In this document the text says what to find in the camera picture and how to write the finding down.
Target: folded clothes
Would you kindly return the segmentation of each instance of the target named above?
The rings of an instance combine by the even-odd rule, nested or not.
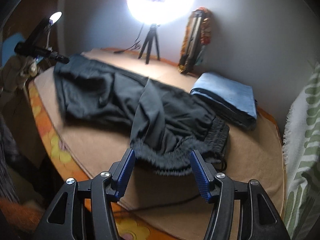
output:
[[[62,116],[129,127],[130,146],[144,168],[187,175],[194,149],[207,162],[222,163],[229,127],[201,99],[80,55],[58,63],[54,79]]]
[[[215,73],[204,73],[190,94],[205,101],[223,119],[247,130],[255,129],[257,111],[252,87]]]

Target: blue gripper pad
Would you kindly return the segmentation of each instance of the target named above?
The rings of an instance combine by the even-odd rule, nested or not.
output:
[[[121,168],[121,164],[122,164],[123,159],[121,160],[118,168]],[[127,189],[127,185],[128,185],[128,182],[129,182],[129,179],[130,179],[133,167],[134,167],[135,160],[136,160],[136,155],[134,153],[134,150],[130,149],[130,153],[129,153],[128,157],[126,158],[125,163],[122,166],[122,169],[119,173],[119,176],[117,176],[115,198],[118,201],[120,200],[120,198],[122,198],[124,196],[125,190]]]
[[[193,174],[196,178],[199,192],[208,203],[211,202],[210,183],[213,183],[214,176],[208,171],[208,168],[198,151],[192,151],[190,154],[190,164]]]

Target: black cable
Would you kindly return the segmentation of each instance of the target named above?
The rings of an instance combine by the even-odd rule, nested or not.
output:
[[[200,197],[200,194],[197,194],[191,198],[185,199],[185,200],[180,200],[177,202],[172,202],[172,203],[166,203],[166,204],[158,204],[158,205],[153,205],[153,206],[148,206],[148,207],[143,207],[143,208],[137,208],[137,209],[131,209],[131,210],[120,210],[120,211],[115,211],[113,212],[114,214],[119,214],[119,213],[125,213],[125,212],[137,212],[137,211],[145,211],[145,210],[150,210],[150,209],[155,209],[155,208],[162,208],[162,207],[171,207],[171,206],[178,206],[182,204],[186,204],[188,202],[191,202],[195,199]]]
[[[142,24],[141,28],[140,28],[140,31],[139,31],[139,34],[138,34],[138,37],[136,38],[136,40],[134,41],[134,44],[130,47],[130,48],[127,48],[127,49],[123,49],[123,50],[116,50],[114,51],[114,53],[123,53],[127,50],[136,50],[136,49],[140,49],[141,46],[140,46],[140,41],[138,41],[138,39],[140,38],[140,35],[141,35],[141,32],[142,32],[142,29],[144,27],[144,23]]]

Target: tripod leg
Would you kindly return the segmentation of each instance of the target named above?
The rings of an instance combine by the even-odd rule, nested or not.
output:
[[[146,48],[146,46],[147,46],[147,43],[148,43],[148,41],[150,40],[150,36],[151,36],[151,35],[150,35],[150,31],[149,31],[148,34],[147,34],[147,36],[146,36],[146,39],[144,40],[144,43],[143,43],[143,46],[142,46],[142,48],[141,48],[141,51],[140,51],[140,54],[139,54],[138,59],[142,57],[143,52],[144,52],[144,50],[145,50],[145,48]]]
[[[157,50],[157,60],[160,60],[159,41],[158,41],[158,34],[156,31],[155,31],[155,41],[156,41],[156,50]]]
[[[149,44],[148,44],[148,50],[147,50],[146,64],[149,64],[149,61],[150,61],[150,54],[151,54],[151,48],[152,48],[152,41],[153,41],[153,36],[150,36],[150,40],[149,40]]]

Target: ribbed blue rubber pad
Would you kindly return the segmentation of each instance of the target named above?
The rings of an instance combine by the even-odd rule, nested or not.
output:
[[[134,150],[132,150],[128,156],[127,162],[124,165],[119,179],[117,181],[117,191],[115,194],[115,198],[119,201],[120,198],[124,196],[125,190],[127,189],[127,185],[134,167],[134,162],[136,160],[136,155],[134,153]]]
[[[206,177],[197,157],[194,152],[190,154],[190,164],[193,174],[196,178],[196,182],[198,185],[199,192],[201,197],[203,197],[207,202],[211,199],[211,194],[209,190],[209,180]]]

